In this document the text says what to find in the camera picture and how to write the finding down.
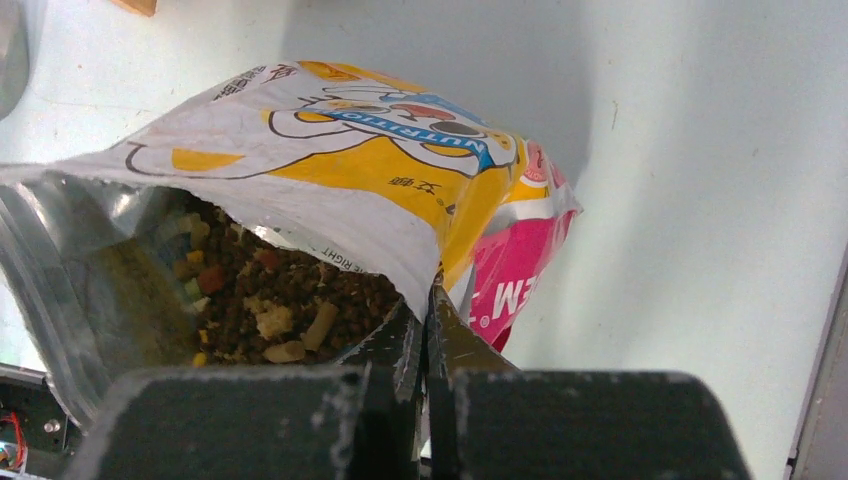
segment white surface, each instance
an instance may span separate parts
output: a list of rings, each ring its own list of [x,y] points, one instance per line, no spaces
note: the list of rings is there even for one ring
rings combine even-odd
[[[781,477],[848,241],[848,4],[159,3],[51,1],[2,161],[108,146],[277,59],[428,85],[536,136],[586,207],[509,357],[695,373]]]

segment cartoon dog illustration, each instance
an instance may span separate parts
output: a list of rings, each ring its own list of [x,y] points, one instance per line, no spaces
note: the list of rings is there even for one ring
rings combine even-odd
[[[330,86],[323,92],[300,98],[300,108],[264,111],[262,121],[273,133],[271,138],[263,140],[253,133],[235,144],[239,133],[228,134],[225,125],[205,124],[219,121],[201,118],[195,122],[198,125],[191,125],[193,131],[201,135],[220,131],[212,144],[217,147],[223,138],[233,145],[215,152],[140,145],[126,165],[148,175],[241,179],[280,171],[315,155],[347,151],[377,138],[391,140],[398,154],[469,178],[492,168],[511,168],[518,161],[521,145],[512,135],[435,94],[377,82]],[[238,104],[226,108],[234,110],[226,121],[245,115]],[[203,144],[197,137],[191,143]]]

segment blue logo banner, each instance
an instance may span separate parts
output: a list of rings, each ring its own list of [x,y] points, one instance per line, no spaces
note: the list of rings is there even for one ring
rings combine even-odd
[[[410,127],[365,113],[337,112],[335,110],[322,110],[317,108],[303,108],[301,110],[326,115],[328,117],[335,118],[336,120],[368,125],[369,127],[389,132],[392,135],[396,135],[407,140],[426,143],[428,145],[465,148],[474,154],[480,162],[480,169],[478,170],[478,173],[484,172],[495,166],[495,162],[492,160],[492,155],[489,152],[489,146],[486,145],[486,142],[478,138],[458,137],[440,132],[433,132],[431,130]]]

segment wooden object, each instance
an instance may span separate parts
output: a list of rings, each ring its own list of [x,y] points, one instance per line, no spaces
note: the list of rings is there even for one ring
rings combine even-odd
[[[156,0],[112,0],[112,3],[145,17],[152,17],[156,13]]]

